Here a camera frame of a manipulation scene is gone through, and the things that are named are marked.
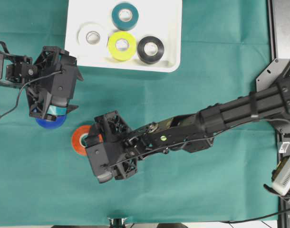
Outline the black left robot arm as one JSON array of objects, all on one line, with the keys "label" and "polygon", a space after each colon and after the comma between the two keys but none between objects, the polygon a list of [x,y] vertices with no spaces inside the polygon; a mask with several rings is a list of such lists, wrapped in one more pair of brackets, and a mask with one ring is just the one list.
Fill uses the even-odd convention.
[{"label": "black left robot arm", "polygon": [[77,59],[57,46],[44,46],[36,60],[11,54],[0,41],[0,86],[26,93],[29,116],[54,122],[76,110],[70,104],[76,82],[83,81]]}]

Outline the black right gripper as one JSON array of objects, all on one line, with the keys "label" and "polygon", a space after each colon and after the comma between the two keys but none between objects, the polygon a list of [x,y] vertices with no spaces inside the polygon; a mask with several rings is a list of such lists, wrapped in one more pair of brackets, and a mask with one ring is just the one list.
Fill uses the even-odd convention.
[{"label": "black right gripper", "polygon": [[99,183],[124,180],[137,173],[137,159],[125,152],[121,136],[131,132],[117,111],[94,118],[86,141],[86,152]]}]

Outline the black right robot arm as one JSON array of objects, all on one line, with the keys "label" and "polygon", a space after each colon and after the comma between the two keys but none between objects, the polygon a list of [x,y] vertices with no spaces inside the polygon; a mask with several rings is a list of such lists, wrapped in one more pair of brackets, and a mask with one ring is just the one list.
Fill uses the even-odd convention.
[{"label": "black right robot arm", "polygon": [[136,130],[117,111],[97,116],[85,139],[86,153],[100,183],[124,180],[136,174],[138,161],[148,156],[205,150],[212,147],[217,135],[258,121],[290,126],[290,60],[267,89],[194,114],[178,115]]}]

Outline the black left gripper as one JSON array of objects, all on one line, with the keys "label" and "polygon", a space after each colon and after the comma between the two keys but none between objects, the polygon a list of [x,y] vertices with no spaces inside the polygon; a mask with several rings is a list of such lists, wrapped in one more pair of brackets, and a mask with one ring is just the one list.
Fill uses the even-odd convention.
[{"label": "black left gripper", "polygon": [[58,120],[78,109],[70,104],[77,80],[84,81],[77,58],[59,47],[44,46],[34,66],[37,73],[26,89],[30,117]]}]

